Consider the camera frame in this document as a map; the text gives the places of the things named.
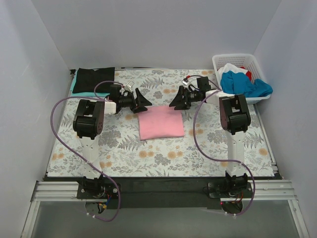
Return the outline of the pink t shirt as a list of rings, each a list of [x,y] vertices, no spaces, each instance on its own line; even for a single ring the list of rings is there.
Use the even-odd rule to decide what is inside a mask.
[[[149,107],[138,113],[140,140],[184,136],[182,112],[169,106]]]

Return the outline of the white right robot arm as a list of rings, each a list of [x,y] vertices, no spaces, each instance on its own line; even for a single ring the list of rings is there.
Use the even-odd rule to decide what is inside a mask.
[[[178,92],[169,104],[175,110],[188,110],[193,102],[209,103],[219,108],[220,124],[227,137],[227,166],[225,176],[207,185],[210,198],[223,196],[241,196],[250,190],[245,165],[244,139],[251,124],[246,98],[242,94],[224,93],[218,86],[212,88],[213,82],[206,76],[196,75],[197,85],[189,82],[190,76],[182,80]]]

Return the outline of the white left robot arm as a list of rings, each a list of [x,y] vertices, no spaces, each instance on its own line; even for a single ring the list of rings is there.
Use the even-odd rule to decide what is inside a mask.
[[[83,172],[83,178],[79,182],[84,192],[93,198],[104,198],[107,193],[99,162],[99,135],[102,133],[105,115],[115,115],[122,108],[129,108],[133,113],[147,111],[147,106],[152,103],[139,91],[131,89],[131,86],[120,84],[110,85],[109,100],[79,101],[73,129],[80,139],[83,157],[87,160],[87,166]]]

